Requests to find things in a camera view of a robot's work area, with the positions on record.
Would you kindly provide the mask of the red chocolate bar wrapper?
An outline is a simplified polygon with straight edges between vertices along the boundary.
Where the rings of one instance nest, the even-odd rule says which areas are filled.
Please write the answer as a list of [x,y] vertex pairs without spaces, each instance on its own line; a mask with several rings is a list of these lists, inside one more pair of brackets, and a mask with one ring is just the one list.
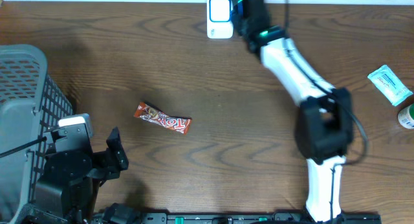
[[139,103],[134,117],[141,118],[142,120],[162,126],[166,129],[177,131],[184,135],[187,134],[192,123],[191,118],[171,117],[164,112],[151,107],[145,102]]

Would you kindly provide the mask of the green lid seasoning jar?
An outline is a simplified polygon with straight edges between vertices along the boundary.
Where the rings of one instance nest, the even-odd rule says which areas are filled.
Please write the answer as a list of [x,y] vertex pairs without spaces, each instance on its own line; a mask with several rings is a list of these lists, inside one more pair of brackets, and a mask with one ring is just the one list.
[[414,104],[411,104],[398,113],[398,122],[406,129],[414,129],[413,108]]

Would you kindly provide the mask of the teal wet wipes pack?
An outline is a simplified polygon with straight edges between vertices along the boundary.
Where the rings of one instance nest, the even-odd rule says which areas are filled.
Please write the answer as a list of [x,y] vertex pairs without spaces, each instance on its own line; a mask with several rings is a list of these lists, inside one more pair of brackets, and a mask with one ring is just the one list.
[[367,78],[375,87],[390,101],[393,106],[403,103],[406,98],[413,94],[391,70],[388,65],[383,65]]

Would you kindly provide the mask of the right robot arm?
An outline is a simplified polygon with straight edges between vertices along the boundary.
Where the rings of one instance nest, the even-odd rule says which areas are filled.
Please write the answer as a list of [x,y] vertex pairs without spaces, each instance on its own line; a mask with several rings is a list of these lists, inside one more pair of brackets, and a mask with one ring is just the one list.
[[324,80],[289,35],[289,23],[271,23],[265,0],[230,0],[231,22],[248,50],[271,71],[298,107],[294,138],[306,158],[309,193],[305,208],[314,223],[335,221],[347,148],[353,141],[351,95]]

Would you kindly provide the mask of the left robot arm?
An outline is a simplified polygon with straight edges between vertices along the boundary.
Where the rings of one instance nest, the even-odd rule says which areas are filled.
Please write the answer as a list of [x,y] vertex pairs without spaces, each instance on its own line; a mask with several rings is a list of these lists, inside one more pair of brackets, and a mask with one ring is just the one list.
[[139,223],[138,212],[118,203],[94,213],[99,188],[129,166],[118,128],[99,152],[92,150],[85,124],[55,127],[45,136],[53,148],[46,152],[35,200],[23,206],[17,223]]

